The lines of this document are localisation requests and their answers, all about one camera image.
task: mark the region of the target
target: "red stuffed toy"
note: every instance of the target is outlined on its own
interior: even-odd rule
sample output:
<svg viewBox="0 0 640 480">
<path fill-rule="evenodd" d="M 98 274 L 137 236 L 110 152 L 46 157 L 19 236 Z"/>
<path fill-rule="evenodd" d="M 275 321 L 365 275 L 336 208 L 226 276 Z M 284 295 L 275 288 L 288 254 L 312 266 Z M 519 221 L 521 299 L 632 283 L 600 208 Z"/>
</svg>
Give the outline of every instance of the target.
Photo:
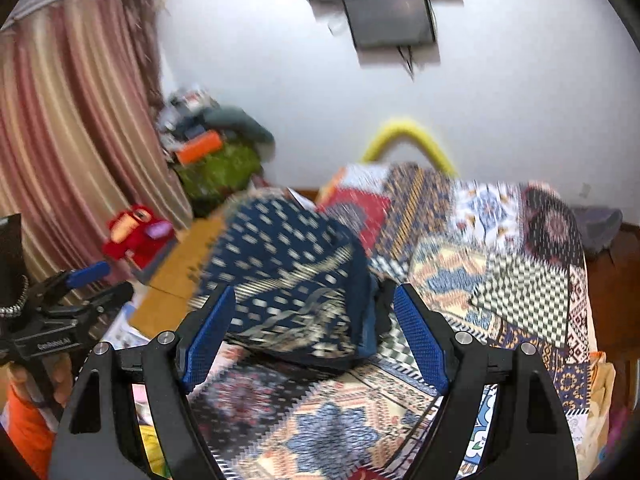
<svg viewBox="0 0 640 480">
<path fill-rule="evenodd" d="M 171 222 L 156 218 L 151 209 L 139 204 L 118 213 L 109 222 L 109 232 L 102 252 L 114 260 L 126 257 L 140 270 L 175 236 Z"/>
</svg>

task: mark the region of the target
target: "orange object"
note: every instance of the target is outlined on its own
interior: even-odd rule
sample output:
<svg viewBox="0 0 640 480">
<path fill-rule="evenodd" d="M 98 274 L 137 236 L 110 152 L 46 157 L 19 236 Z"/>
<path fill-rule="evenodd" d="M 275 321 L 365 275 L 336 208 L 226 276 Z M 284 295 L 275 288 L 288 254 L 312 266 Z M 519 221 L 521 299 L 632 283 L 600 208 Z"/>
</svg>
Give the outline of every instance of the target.
<svg viewBox="0 0 640 480">
<path fill-rule="evenodd" d="M 207 153 L 216 152 L 222 148 L 222 139 L 215 130 L 209 130 L 195 139 L 187 142 L 183 149 L 175 155 L 182 165 L 194 162 Z"/>
<path fill-rule="evenodd" d="M 9 438 L 40 480 L 46 480 L 56 435 L 49 431 L 38 409 L 18 397 L 12 386 L 9 386 L 7 404 Z"/>
</svg>

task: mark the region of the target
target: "human hand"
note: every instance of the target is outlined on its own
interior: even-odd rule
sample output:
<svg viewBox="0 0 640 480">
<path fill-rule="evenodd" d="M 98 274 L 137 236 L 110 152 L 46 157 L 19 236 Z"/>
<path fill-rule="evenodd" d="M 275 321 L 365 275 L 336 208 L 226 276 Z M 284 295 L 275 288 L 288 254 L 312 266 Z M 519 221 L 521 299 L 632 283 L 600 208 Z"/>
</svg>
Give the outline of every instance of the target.
<svg viewBox="0 0 640 480">
<path fill-rule="evenodd" d="M 7 368 L 7 374 L 9 376 L 11 386 L 14 388 L 15 394 L 22 400 L 31 402 L 31 396 L 27 390 L 29 373 L 26 368 L 16 363 L 11 363 Z M 74 386 L 74 378 L 71 373 L 71 358 L 69 357 L 69 354 L 63 353 L 59 355 L 53 365 L 50 379 L 54 387 L 53 397 L 57 403 L 64 407 L 71 396 L 71 389 Z"/>
</svg>

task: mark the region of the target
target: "blue gripper pad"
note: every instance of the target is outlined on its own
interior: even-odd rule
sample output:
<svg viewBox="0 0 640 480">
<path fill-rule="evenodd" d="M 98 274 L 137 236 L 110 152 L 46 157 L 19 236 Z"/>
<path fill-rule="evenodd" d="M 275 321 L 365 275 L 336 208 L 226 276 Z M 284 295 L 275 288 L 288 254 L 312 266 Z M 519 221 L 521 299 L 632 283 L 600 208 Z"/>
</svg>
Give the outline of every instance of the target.
<svg viewBox="0 0 640 480">
<path fill-rule="evenodd" d="M 444 351 L 402 286 L 396 287 L 394 311 L 422 378 L 441 395 L 445 395 L 449 389 L 449 380 L 445 374 Z"/>
<path fill-rule="evenodd" d="M 216 304 L 186 351 L 185 372 L 181 379 L 186 393 L 191 393 L 207 378 L 226 329 L 236 312 L 236 295 L 232 286 L 228 286 L 217 300 L 215 294 L 212 294 L 202 308 L 207 308 L 209 301 L 215 301 Z"/>
<path fill-rule="evenodd" d="M 107 262 L 98 262 L 84 269 L 71 272 L 66 277 L 65 285 L 70 289 L 80 288 L 81 286 L 89 285 L 89 283 L 106 278 L 110 272 L 111 267 Z"/>
</svg>

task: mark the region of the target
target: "patterned blanket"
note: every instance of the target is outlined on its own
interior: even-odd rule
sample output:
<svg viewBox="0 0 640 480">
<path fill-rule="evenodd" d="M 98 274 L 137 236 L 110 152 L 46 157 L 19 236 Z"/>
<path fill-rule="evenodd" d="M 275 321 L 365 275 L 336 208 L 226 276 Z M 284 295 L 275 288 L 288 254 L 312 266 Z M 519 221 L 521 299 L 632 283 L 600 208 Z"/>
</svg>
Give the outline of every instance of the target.
<svg viewBox="0 0 640 480">
<path fill-rule="evenodd" d="M 415 164 L 352 165 L 320 209 L 360 236 L 372 272 L 411 282 L 480 341 L 538 348 L 577 446 L 589 410 L 586 270 L 575 218 L 540 184 L 451 180 Z M 393 314 L 378 354 L 321 372 L 224 345 L 191 407 L 230 479 L 401 480 L 440 399 Z M 487 386 L 459 478 L 476 471 Z"/>
</svg>

